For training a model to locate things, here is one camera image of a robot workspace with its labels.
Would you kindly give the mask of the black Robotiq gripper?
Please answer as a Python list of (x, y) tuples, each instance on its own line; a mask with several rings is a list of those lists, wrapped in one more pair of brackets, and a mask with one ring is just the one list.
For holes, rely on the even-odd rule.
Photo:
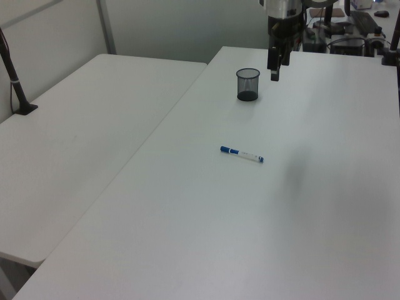
[(304, 13), (276, 18), (268, 16), (267, 32), (269, 35), (267, 69), (270, 70), (271, 80), (279, 81), (279, 49), (281, 48), (281, 65), (290, 63), (291, 48), (295, 48), (304, 30)]

